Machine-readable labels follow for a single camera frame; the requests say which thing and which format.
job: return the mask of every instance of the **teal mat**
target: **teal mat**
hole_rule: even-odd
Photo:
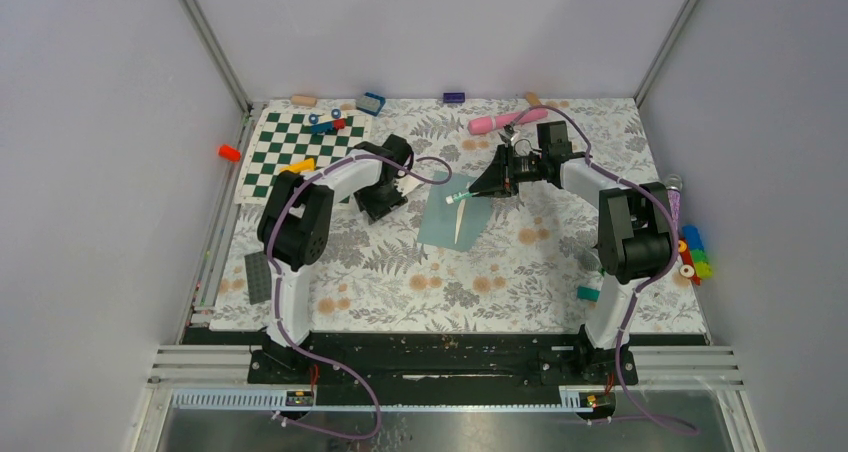
[[[433,178],[444,180],[445,177],[447,177],[447,173],[436,172]],[[486,229],[489,217],[492,216],[492,199],[487,197],[471,197],[465,200],[465,211],[462,214],[459,239],[454,243],[456,211],[459,208],[459,204],[447,204],[445,203],[445,197],[466,190],[468,183],[475,180],[476,177],[453,174],[450,182],[447,184],[430,186],[430,196],[427,198],[424,218],[421,221],[421,228],[418,229],[419,243],[458,250],[460,252],[467,252],[471,249],[474,241]]]

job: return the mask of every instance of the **chessboard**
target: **chessboard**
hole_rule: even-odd
[[[308,109],[265,109],[256,123],[241,165],[236,204],[265,205],[280,169],[306,159],[326,167],[346,156],[371,132],[371,116],[345,111],[346,127],[327,134],[308,131]]]

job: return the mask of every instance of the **table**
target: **table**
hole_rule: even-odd
[[[632,99],[543,99],[584,129],[595,160],[637,183],[657,172]],[[321,108],[353,100],[321,100]],[[272,106],[285,106],[273,101]],[[483,115],[527,107],[523,99],[473,99],[444,105],[433,99],[388,100],[374,119],[369,141],[406,138],[416,156],[436,155],[455,171],[477,176],[491,162],[495,133],[472,136],[465,125]],[[548,120],[557,120],[551,113]],[[519,126],[536,144],[535,125]],[[569,126],[577,150],[585,150]],[[430,175],[439,165],[415,170]],[[368,225],[350,206],[333,211],[327,249],[311,284],[312,329],[357,332],[574,333],[594,304],[577,298],[579,285],[600,288],[597,211],[547,183],[522,184],[521,194],[495,199],[483,234],[466,253],[416,242],[429,193],[419,187],[409,203]],[[243,257],[262,249],[256,227],[262,206],[243,205],[218,288],[212,330],[257,330],[268,323],[270,303],[250,305]],[[645,290],[632,332],[706,331],[689,281],[672,273]]]

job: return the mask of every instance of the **purple box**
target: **purple box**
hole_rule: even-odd
[[[442,100],[446,104],[461,104],[465,102],[465,92],[445,92]]]

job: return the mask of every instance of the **wall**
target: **wall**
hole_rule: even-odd
[[[770,451],[848,440],[846,0],[703,0],[642,118],[716,278],[699,291],[733,345]]]
[[[239,112],[177,0],[0,0],[0,37],[0,450],[118,450]]]
[[[684,0],[198,0],[252,99],[631,97]]]

